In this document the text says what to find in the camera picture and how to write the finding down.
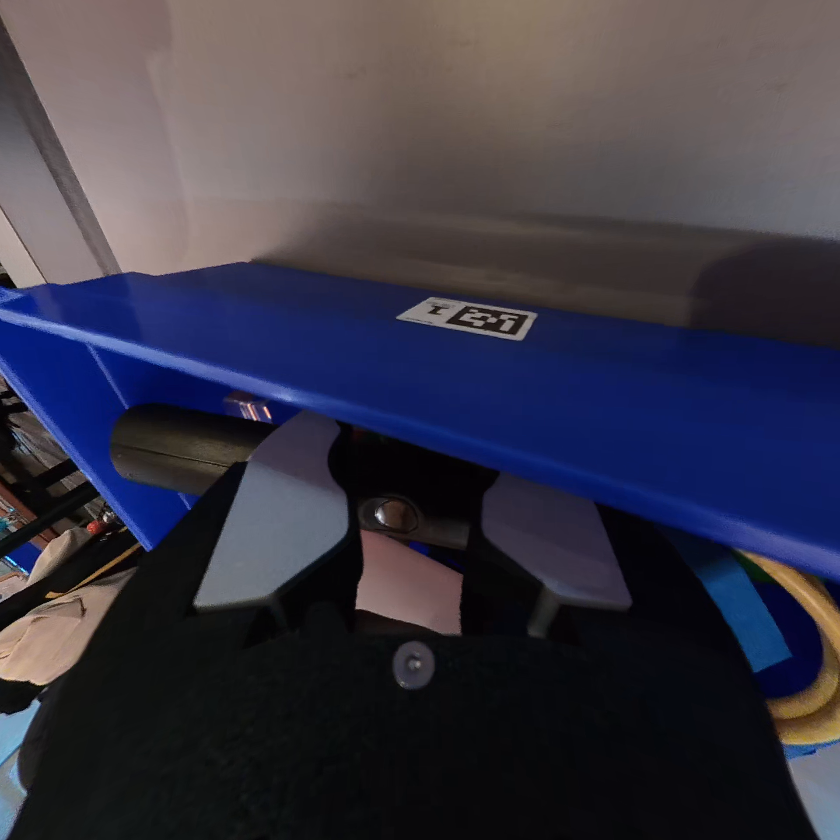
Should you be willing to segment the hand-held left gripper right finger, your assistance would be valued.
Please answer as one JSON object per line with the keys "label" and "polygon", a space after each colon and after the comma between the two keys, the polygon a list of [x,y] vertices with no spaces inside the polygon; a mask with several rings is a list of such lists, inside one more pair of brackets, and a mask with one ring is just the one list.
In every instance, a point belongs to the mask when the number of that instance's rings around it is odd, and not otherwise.
{"label": "hand-held left gripper right finger", "polygon": [[632,603],[594,502],[499,474],[471,524],[463,635],[573,637],[575,610],[626,613]]}

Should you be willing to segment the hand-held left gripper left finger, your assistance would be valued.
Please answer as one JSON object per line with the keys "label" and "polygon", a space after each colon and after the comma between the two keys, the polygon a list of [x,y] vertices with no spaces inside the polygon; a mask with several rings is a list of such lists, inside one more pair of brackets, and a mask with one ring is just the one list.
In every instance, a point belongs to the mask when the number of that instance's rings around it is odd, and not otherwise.
{"label": "hand-held left gripper left finger", "polygon": [[361,534],[330,456],[342,429],[302,412],[250,456],[193,599],[198,612],[266,606],[289,631],[325,605],[351,629]]}

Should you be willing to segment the blue plastic bin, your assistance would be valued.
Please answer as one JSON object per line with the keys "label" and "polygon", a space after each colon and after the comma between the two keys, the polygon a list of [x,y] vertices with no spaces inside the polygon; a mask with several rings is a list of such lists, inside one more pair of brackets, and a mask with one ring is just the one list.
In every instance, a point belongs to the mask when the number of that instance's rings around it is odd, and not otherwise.
{"label": "blue plastic bin", "polygon": [[[322,727],[293,678],[346,706],[447,700],[475,714],[525,667],[526,717],[610,691],[644,744],[838,742],[838,351],[557,310],[458,302],[422,290],[275,266],[127,274],[2,290],[2,373],[147,553],[92,636],[69,697],[102,682],[133,697],[161,642],[169,699],[191,683],[231,711],[268,707]],[[507,473],[596,504],[633,603],[575,610],[573,637],[353,635],[326,605],[289,631],[266,606],[198,612],[193,599],[248,463],[200,497],[122,478],[119,417],[160,403],[278,427],[339,423],[333,477],[358,516],[357,468],[422,458],[471,469],[477,518]],[[791,651],[753,673],[692,562],[735,560]]]}

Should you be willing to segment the black part metal button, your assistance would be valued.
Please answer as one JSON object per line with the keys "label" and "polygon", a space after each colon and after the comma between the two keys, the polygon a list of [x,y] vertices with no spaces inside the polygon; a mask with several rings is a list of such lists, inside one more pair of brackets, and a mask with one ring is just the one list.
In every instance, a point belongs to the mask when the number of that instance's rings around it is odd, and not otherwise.
{"label": "black part metal button", "polygon": [[431,459],[382,461],[357,468],[360,527],[403,543],[465,551],[476,500],[476,475]]}

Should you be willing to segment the black cylinder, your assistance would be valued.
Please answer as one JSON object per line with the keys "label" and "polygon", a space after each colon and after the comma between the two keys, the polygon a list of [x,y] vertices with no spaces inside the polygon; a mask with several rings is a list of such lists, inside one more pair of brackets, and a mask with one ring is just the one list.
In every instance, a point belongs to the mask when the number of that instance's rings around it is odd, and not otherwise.
{"label": "black cylinder", "polygon": [[272,423],[147,403],[119,417],[109,453],[126,480],[200,497],[231,466],[247,462],[277,429]]}

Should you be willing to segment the blue black whiteboard eraser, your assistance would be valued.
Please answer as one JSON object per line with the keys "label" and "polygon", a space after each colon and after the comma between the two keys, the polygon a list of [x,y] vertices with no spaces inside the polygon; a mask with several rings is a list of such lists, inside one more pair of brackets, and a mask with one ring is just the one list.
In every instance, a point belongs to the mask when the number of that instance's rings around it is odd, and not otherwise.
{"label": "blue black whiteboard eraser", "polygon": [[700,579],[737,639],[753,673],[791,658],[791,651],[747,572],[735,560],[692,562]]}

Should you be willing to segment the beige cloth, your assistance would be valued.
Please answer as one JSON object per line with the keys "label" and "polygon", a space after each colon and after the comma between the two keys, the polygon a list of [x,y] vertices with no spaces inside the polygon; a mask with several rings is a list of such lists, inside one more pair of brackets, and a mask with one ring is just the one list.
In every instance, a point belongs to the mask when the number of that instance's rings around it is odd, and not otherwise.
{"label": "beige cloth", "polygon": [[53,683],[77,663],[144,548],[127,528],[73,528],[48,543],[26,586],[2,601],[1,679]]}

